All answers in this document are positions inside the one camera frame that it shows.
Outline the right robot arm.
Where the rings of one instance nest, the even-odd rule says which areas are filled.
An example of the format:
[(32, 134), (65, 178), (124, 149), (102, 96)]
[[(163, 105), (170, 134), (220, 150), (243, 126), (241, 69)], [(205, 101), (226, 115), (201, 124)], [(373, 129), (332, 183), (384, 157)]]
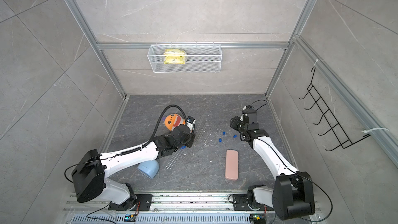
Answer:
[(231, 119), (230, 127), (239, 132), (262, 158), (275, 180), (274, 187), (257, 185), (247, 191), (248, 207), (258, 210), (263, 206), (274, 209), (281, 220), (299, 218), (315, 213), (314, 190), (311, 177), (300, 172), (276, 148), (267, 132), (259, 128), (257, 110), (244, 107), (240, 117)]

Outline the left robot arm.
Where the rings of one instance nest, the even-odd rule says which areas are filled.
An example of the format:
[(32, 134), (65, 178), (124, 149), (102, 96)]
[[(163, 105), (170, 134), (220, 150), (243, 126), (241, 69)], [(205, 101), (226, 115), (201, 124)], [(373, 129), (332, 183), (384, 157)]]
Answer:
[(181, 124), (146, 143), (124, 150), (98, 153), (86, 152), (81, 161), (72, 166), (72, 183), (77, 202), (94, 199), (109, 201), (109, 210), (126, 211), (138, 206), (138, 198), (129, 183), (118, 183), (109, 177), (121, 170), (170, 156), (182, 146), (191, 147), (195, 139), (193, 128)]

